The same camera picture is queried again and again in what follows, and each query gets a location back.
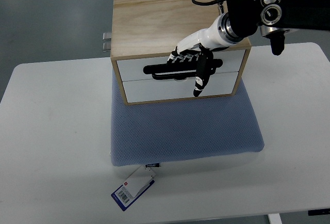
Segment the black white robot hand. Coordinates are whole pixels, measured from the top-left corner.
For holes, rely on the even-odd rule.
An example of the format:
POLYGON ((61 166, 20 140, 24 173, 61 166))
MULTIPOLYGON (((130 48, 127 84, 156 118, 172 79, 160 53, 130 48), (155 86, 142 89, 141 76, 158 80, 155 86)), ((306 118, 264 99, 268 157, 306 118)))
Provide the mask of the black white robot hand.
POLYGON ((183 62, 196 57, 193 95, 198 97, 206 87, 212 72, 213 52, 235 44, 226 30, 228 13, 219 15, 209 28, 203 28, 180 41, 171 52, 167 64, 183 62))

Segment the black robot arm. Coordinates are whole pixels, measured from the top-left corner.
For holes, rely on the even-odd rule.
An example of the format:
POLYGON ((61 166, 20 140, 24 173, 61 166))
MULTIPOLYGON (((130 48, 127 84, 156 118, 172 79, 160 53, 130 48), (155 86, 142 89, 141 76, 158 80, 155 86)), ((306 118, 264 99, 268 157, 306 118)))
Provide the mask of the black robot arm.
POLYGON ((218 30, 228 43, 238 43, 261 29, 274 55, 284 50, 285 33, 291 29, 329 30, 329 0, 192 0, 196 5, 217 4, 228 12, 218 30))

